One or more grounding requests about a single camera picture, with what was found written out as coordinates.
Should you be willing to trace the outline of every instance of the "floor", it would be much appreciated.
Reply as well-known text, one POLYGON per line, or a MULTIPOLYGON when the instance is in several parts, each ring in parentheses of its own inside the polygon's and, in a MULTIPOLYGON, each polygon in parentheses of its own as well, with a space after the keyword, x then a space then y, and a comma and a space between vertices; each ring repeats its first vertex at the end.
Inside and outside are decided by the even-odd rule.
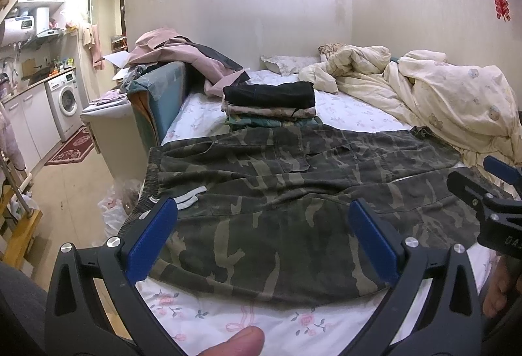
MULTIPOLYGON (((77 248, 105 241, 98 202, 114 181, 103 157, 93 149, 81 163, 43 166, 33 179, 32 198, 43 213, 35 241, 27 255, 35 267, 32 279, 47 290, 60 246, 77 248)), ((126 332, 101 280, 96 280, 105 311, 119 335, 126 332)))

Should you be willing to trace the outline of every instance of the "washing machine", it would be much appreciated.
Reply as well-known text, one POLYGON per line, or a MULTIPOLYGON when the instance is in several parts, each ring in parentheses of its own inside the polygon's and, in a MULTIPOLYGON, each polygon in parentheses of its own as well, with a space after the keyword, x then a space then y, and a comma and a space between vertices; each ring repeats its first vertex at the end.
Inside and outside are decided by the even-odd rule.
POLYGON ((60 139, 66 142, 83 125, 74 71, 50 79, 45 83, 45 89, 60 139))

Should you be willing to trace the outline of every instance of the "water heater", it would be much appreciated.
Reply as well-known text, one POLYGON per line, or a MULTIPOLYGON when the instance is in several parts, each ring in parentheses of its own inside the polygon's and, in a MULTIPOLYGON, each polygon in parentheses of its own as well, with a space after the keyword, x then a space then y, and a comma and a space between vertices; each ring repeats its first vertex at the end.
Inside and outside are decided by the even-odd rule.
POLYGON ((32 16, 4 19, 0 24, 0 47, 26 41, 35 34, 35 18, 32 16))

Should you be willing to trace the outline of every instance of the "pink towel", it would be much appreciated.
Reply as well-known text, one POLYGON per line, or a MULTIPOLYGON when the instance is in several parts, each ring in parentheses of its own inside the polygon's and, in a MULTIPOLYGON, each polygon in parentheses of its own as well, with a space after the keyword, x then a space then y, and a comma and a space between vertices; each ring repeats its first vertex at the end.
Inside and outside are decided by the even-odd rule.
POLYGON ((97 25, 92 25, 92 32, 95 37, 95 44, 91 47, 92 66, 96 70, 103 70, 103 69, 105 69, 105 63, 103 60, 100 60, 102 57, 101 42, 100 42, 100 32, 98 31, 97 25))

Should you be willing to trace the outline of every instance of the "pillow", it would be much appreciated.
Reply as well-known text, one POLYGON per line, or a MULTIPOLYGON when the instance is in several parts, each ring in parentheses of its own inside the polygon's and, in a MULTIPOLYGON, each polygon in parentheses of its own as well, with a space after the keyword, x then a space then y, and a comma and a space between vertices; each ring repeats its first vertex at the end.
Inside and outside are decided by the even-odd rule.
POLYGON ((281 74, 281 76, 298 74, 302 68, 321 61, 317 56, 261 56, 261 60, 268 70, 281 74))

